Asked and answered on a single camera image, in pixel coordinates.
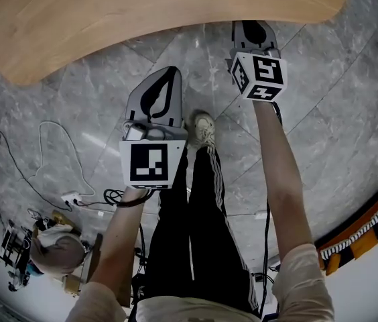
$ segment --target wall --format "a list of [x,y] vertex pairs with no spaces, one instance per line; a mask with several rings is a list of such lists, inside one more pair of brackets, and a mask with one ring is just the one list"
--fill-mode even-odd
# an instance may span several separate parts
[[326,277],[336,322],[378,322],[378,245]]
[[0,299],[21,315],[36,322],[64,322],[76,302],[64,292],[61,283],[50,276],[31,276],[29,284],[17,292],[10,292],[10,277],[0,262]]

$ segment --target white cable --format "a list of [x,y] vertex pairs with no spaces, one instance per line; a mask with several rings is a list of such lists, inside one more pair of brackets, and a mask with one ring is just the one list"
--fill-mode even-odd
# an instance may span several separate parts
[[64,129],[64,127],[59,124],[59,123],[56,123],[55,121],[43,121],[39,124],[39,149],[40,149],[40,156],[41,156],[41,162],[40,162],[40,167],[37,168],[36,170],[36,173],[34,175],[31,175],[27,178],[27,180],[31,179],[31,178],[35,178],[38,174],[38,172],[42,169],[43,167],[43,150],[42,150],[42,134],[40,132],[40,129],[42,127],[43,124],[52,124],[52,125],[56,125],[58,127],[61,128],[61,130],[66,134],[68,140],[70,141],[72,147],[73,147],[73,150],[74,150],[74,155],[76,156],[76,159],[77,159],[77,163],[79,165],[79,168],[80,168],[80,175],[82,176],[82,179],[83,179],[83,182],[92,190],[92,194],[91,195],[87,195],[87,194],[79,194],[80,196],[83,196],[83,197],[93,197],[96,195],[97,192],[95,192],[95,190],[93,189],[93,187],[91,185],[89,185],[89,183],[86,181],[86,179],[84,178],[84,175],[83,175],[83,169],[82,169],[82,164],[80,163],[80,159],[78,157],[78,154],[77,154],[77,151],[76,151],[76,147],[74,146],[74,143],[70,137],[70,135],[68,135],[68,132],[67,130]]

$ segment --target marble floor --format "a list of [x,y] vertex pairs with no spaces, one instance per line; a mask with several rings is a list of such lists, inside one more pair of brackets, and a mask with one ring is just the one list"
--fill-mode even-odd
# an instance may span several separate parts
[[[289,86],[278,101],[283,126],[318,238],[378,189],[378,0],[347,0],[335,18],[318,25],[270,24],[288,62]],[[61,123],[97,192],[86,201],[102,199],[105,189],[123,188],[118,142],[129,93],[149,73],[177,66],[185,115],[203,108],[216,119],[229,221],[243,257],[258,268],[265,222],[256,214],[265,210],[265,179],[253,108],[238,98],[227,73],[231,46],[231,23],[194,25],[111,46],[30,87],[16,87],[0,75],[0,130],[23,173],[31,176],[40,165],[39,123]],[[64,134],[49,125],[41,133],[45,165],[31,183],[57,205],[68,191],[89,194]],[[193,150],[189,158],[192,165]],[[6,218],[30,226],[27,208],[47,214],[53,207],[20,178],[6,147],[0,146],[0,208]],[[158,209],[155,196],[143,214],[147,246]],[[104,231],[111,218],[77,209],[68,216],[91,236]],[[269,246],[270,254],[276,254],[273,225]]]

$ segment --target sleeve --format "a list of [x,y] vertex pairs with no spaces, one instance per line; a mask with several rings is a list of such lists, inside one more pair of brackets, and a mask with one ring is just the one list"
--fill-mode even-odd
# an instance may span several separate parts
[[126,318],[127,314],[111,289],[98,282],[89,282],[83,286],[66,322],[124,322]]
[[273,294],[280,304],[280,322],[334,321],[332,299],[312,244],[296,247],[285,256]]

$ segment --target shoe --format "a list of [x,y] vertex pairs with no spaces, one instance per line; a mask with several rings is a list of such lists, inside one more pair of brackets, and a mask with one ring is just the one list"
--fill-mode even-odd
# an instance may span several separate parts
[[215,148],[214,133],[214,120],[209,114],[201,112],[194,116],[194,141],[199,148],[204,146]]

